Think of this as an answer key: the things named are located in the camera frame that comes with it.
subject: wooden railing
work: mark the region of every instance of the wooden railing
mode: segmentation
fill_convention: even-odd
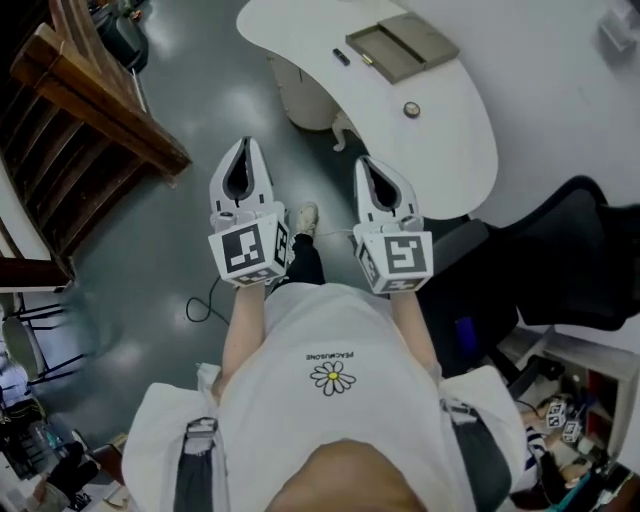
[[[54,261],[70,271],[80,242],[144,175],[173,182],[190,160],[144,111],[85,0],[11,8],[24,21],[12,35],[11,77],[0,69],[0,154]]]

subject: black cable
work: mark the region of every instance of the black cable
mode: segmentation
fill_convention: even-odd
[[[205,322],[205,321],[207,321],[209,319],[209,317],[211,316],[211,313],[213,313],[220,320],[222,320],[225,324],[229,325],[229,322],[227,321],[227,319],[225,317],[223,317],[220,313],[218,313],[215,309],[213,309],[211,307],[211,301],[213,299],[213,290],[215,290],[216,285],[218,284],[219,281],[220,281],[220,276],[216,277],[216,280],[213,282],[213,285],[211,285],[211,289],[209,290],[209,302],[208,303],[205,303],[202,299],[200,299],[198,297],[191,297],[187,301],[187,306],[185,308],[185,312],[187,314],[187,318],[191,322],[194,322],[196,324],[198,324],[200,322]],[[191,318],[191,315],[189,314],[189,304],[191,304],[192,300],[195,300],[196,302],[199,302],[200,304],[202,304],[207,309],[207,315],[204,318],[201,318],[200,320],[195,320],[194,318]]]
[[[529,407],[529,409],[531,409],[531,410],[536,414],[536,417],[537,417],[538,419],[540,419],[540,420],[541,420],[541,419],[543,419],[543,418],[541,418],[541,417],[540,417],[540,415],[538,414],[538,409],[536,409],[533,405],[528,404],[527,402],[523,402],[522,400],[516,400],[516,402],[518,402],[519,404],[522,404],[522,405],[526,405],[527,407]]]

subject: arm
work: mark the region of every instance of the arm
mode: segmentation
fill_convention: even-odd
[[[543,421],[547,416],[547,412],[549,412],[549,407],[551,407],[551,403],[545,404],[535,411],[533,409],[521,411],[520,417],[522,418],[522,423],[524,423],[524,426],[526,427],[529,425],[533,425],[534,423]]]
[[[438,364],[438,358],[416,294],[413,292],[392,293],[391,315],[413,357],[427,371],[433,370]]]
[[[264,342],[264,283],[239,288],[222,352],[222,371],[211,392],[220,397],[233,374]]]
[[[40,481],[36,485],[33,490],[33,497],[38,503],[42,503],[44,501],[44,496],[47,493],[47,478],[49,475],[42,475],[40,477]]]

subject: gray floor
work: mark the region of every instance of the gray floor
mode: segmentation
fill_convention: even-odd
[[[206,298],[217,276],[207,242],[208,183],[240,137],[257,138],[276,194],[290,209],[319,204],[319,233],[355,223],[352,166],[364,147],[356,141],[334,153],[330,132],[304,132],[287,120],[264,52],[236,30],[244,3],[152,0],[145,8],[151,49],[144,92],[153,116],[194,164],[176,190],[148,180],[101,223],[77,253],[77,285],[62,297],[69,316],[39,336],[52,366],[91,354],[79,373],[36,391],[56,422],[90,443],[126,431],[152,382],[190,387],[197,362],[220,360],[226,326],[216,318],[190,323],[185,303]],[[344,233],[321,237],[317,246],[328,280],[364,286]],[[228,317],[232,300],[231,288],[220,284],[214,306]]]

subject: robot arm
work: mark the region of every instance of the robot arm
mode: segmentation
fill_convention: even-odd
[[[255,139],[236,142],[209,185],[209,244],[220,277],[240,287],[286,273],[289,229],[284,205],[274,201],[271,178]]]
[[[433,245],[413,188],[389,166],[362,156],[355,166],[355,193],[356,257],[373,293],[419,290],[433,276]]]
[[[368,156],[355,166],[360,223],[356,257],[373,293],[417,291],[433,275],[431,233],[413,188],[399,173]],[[209,244],[225,281],[240,287],[284,276],[289,229],[284,205],[274,200],[271,178],[255,139],[236,142],[209,186]]]

